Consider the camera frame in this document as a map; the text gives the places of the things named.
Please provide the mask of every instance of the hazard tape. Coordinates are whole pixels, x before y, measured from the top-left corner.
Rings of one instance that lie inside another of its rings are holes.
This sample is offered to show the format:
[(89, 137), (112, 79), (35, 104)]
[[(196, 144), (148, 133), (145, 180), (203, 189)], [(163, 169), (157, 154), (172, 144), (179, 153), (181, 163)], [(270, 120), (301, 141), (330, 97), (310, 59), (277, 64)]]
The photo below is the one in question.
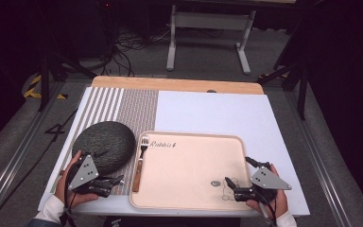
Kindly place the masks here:
[[(42, 98), (42, 95), (40, 93), (34, 93), (34, 89), (35, 87), (37, 87), (38, 82), (41, 81), (42, 76), (41, 75), (37, 75), (30, 83), (30, 85), (28, 86), (27, 91), (24, 94), (24, 97), (35, 97), (35, 98)], [(58, 99), (67, 99), (67, 97), (69, 97), (69, 95), (65, 95), (65, 94), (59, 94), (58, 95)]]

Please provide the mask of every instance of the white sleeve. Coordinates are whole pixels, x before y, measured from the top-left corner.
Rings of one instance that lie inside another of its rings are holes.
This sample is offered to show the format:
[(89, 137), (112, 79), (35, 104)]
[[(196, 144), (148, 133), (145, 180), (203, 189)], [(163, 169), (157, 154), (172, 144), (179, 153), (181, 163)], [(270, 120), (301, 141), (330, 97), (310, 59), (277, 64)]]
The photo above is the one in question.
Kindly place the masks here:
[(288, 211), (276, 219), (276, 224), (278, 227), (297, 227), (296, 220)]
[(64, 204), (56, 196), (52, 195), (43, 205), (43, 210), (35, 218), (61, 223), (59, 217), (63, 213)]

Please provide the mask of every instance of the striped pattern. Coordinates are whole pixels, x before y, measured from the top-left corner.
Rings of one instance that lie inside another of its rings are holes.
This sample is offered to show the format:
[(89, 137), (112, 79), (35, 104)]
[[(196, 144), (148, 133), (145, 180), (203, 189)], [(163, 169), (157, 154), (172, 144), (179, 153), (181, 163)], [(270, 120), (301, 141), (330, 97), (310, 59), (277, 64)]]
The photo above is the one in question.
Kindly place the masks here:
[[(85, 129), (93, 124), (103, 121), (117, 121), (128, 126), (136, 140), (144, 131), (153, 131), (155, 126), (155, 114), (158, 103), (158, 91), (153, 90), (134, 90), (120, 88), (91, 88), (87, 103), (84, 108), (79, 109), (82, 112), (76, 127), (75, 133), (68, 136), (72, 137), (73, 145)], [(72, 155), (72, 148), (67, 148), (66, 157)], [(135, 163), (135, 152), (131, 160), (121, 169), (112, 174), (113, 177), (124, 175), (124, 183), (118, 185), (112, 191), (113, 195), (128, 195), (131, 188), (132, 174)], [(65, 169), (66, 162), (63, 162), (61, 169)]]

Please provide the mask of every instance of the person's left hand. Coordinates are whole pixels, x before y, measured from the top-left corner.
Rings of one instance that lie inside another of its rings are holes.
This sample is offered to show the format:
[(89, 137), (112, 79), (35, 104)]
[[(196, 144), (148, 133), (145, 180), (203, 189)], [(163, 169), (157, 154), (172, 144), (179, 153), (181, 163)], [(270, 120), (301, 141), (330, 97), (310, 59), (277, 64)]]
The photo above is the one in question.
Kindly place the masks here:
[[(81, 155), (81, 150), (78, 151), (78, 153), (75, 155), (75, 157), (73, 157), (73, 159), (70, 161), (69, 165), (67, 165), (67, 168), (64, 170), (61, 178), (58, 181), (57, 188), (55, 190), (55, 196), (58, 199), (60, 199), (61, 202), (63, 202), (63, 204), (64, 204), (64, 190), (67, 190), (67, 188), (66, 189), (64, 188), (66, 176), (69, 173), (70, 166), (72, 166), (72, 164), (74, 164), (78, 161), (78, 158), (80, 157), (80, 155)], [(72, 202), (73, 197), (75, 196), (75, 193), (70, 190), (70, 191), (68, 191), (67, 195), (68, 195), (67, 203), (70, 204)], [(98, 200), (98, 195), (96, 195), (94, 193), (89, 193), (89, 194), (85, 194), (85, 195), (76, 194), (76, 197), (72, 203), (72, 208), (75, 208), (76, 206), (78, 206), (84, 202), (96, 201), (96, 200)]]

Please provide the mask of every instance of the hand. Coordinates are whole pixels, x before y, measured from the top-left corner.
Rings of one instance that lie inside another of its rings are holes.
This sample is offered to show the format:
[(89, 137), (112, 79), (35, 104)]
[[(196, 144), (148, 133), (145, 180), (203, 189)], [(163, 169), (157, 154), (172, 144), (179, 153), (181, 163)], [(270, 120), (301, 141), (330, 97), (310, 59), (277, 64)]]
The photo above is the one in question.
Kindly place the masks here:
[[(78, 153), (75, 155), (75, 157), (73, 157), (73, 159), (70, 161), (69, 165), (67, 165), (67, 168), (64, 170), (62, 177), (58, 181), (57, 188), (55, 190), (55, 196), (58, 197), (58, 199), (60, 199), (61, 202), (63, 202), (63, 204), (64, 204), (64, 190), (67, 190), (67, 188), (66, 189), (64, 188), (66, 176), (69, 173), (70, 166), (72, 166), (72, 164), (76, 163), (80, 156), (81, 156), (81, 150), (78, 151)], [(75, 196), (75, 193), (70, 190), (70, 191), (68, 191), (67, 195), (68, 195), (67, 203), (70, 204), (72, 202), (73, 197)], [(76, 194), (76, 197), (72, 203), (72, 208), (75, 208), (76, 206), (78, 206), (79, 204), (82, 204), (84, 202), (96, 201), (96, 200), (98, 200), (98, 195), (93, 194), (93, 193), (85, 194), (85, 195)]]
[[(270, 165), (270, 170), (276, 174), (277, 176), (279, 176), (278, 171), (276, 170), (275, 166)], [(273, 210), (275, 209), (275, 202), (276, 202), (276, 211), (275, 211), (275, 216), (276, 218), (280, 217), (281, 215), (283, 215), (285, 212), (287, 212), (288, 210), (288, 206), (287, 206), (287, 196), (285, 195), (285, 191), (282, 189), (278, 189), (278, 194), (276, 195), (276, 199), (272, 202), (270, 202), (270, 205), (272, 206)], [(247, 200), (246, 204), (251, 207), (252, 209), (258, 211), (259, 213), (262, 214), (261, 208), (259, 207), (258, 201), (253, 201), (253, 200)], [(265, 208), (267, 210), (268, 216), (270, 219), (273, 219), (273, 215), (270, 212), (269, 208), (265, 205)]]

